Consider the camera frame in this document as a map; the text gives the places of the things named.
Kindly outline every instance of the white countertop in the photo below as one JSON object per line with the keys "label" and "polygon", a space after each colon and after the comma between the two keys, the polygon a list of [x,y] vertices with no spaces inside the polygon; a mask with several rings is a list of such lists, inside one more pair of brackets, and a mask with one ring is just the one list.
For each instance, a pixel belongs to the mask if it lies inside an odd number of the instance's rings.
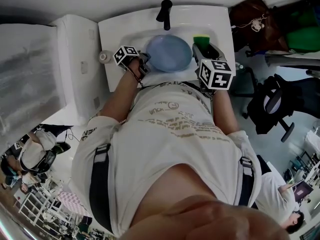
{"label": "white countertop", "polygon": [[[236,75],[235,53],[230,27],[228,9],[209,5],[173,6],[170,12],[171,29],[165,31],[163,22],[156,21],[160,8],[131,12],[109,18],[98,23],[102,50],[114,54],[121,45],[134,46],[145,52],[148,41],[157,35],[175,35],[184,39],[190,47],[193,36],[207,34],[210,42],[216,45],[225,55],[233,76]],[[110,92],[114,92],[125,71],[112,60],[105,66]],[[197,80],[195,70],[198,68],[195,59],[189,67],[175,73],[148,74],[142,81],[144,86],[152,86],[167,81]]]}

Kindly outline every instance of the person in white shirt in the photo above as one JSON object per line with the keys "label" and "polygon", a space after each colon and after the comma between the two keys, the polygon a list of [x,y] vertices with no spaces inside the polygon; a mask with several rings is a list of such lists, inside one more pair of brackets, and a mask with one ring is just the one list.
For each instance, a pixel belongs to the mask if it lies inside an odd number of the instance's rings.
{"label": "person in white shirt", "polygon": [[262,175],[261,190],[255,200],[259,211],[268,214],[289,234],[298,231],[305,218],[301,211],[294,211],[297,203],[292,186],[274,172],[267,172]]}
{"label": "person in white shirt", "polygon": [[6,155],[2,158],[1,169],[5,175],[11,177],[21,176],[33,169],[45,158],[47,151],[54,148],[57,136],[71,126],[44,124],[41,130],[35,133],[30,131],[29,139],[23,145],[18,158]]}
{"label": "person in white shirt", "polygon": [[[138,60],[129,68],[140,78]],[[137,84],[127,70],[82,135],[71,180],[85,208],[93,214],[106,189],[101,205],[107,203],[110,230],[123,240],[289,239],[267,215],[236,206],[241,157],[254,171],[249,207],[260,191],[261,169],[228,93],[214,94],[212,116],[210,99],[187,84],[147,87],[135,98]],[[99,174],[107,180],[93,196],[93,167],[107,162]]]}

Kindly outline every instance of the brown bag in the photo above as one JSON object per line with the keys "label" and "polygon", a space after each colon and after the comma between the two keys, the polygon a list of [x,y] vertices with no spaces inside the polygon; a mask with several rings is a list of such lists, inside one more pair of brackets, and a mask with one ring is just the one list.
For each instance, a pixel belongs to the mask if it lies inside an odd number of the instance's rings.
{"label": "brown bag", "polygon": [[244,26],[253,19],[266,17],[262,20],[264,28],[255,32],[251,24],[246,27],[236,27],[232,31],[235,51],[249,45],[251,52],[276,50],[288,51],[289,48],[279,30],[271,11],[262,0],[245,0],[231,8],[229,17],[231,26]]}

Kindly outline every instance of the blue bowl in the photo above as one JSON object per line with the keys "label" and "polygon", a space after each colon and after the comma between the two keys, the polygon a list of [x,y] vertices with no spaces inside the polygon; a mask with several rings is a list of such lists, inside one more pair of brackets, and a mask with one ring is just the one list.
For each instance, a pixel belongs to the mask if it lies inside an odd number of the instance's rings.
{"label": "blue bowl", "polygon": [[163,72],[185,70],[192,59],[189,45],[175,35],[158,35],[150,40],[146,47],[150,64]]}

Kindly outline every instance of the faucet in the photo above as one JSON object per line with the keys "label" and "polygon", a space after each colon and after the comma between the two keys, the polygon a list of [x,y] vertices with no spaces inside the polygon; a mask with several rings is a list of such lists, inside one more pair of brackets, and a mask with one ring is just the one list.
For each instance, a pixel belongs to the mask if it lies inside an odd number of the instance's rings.
{"label": "faucet", "polygon": [[170,30],[170,10],[172,2],[170,0],[163,0],[161,3],[161,10],[156,17],[158,22],[163,22],[164,30]]}

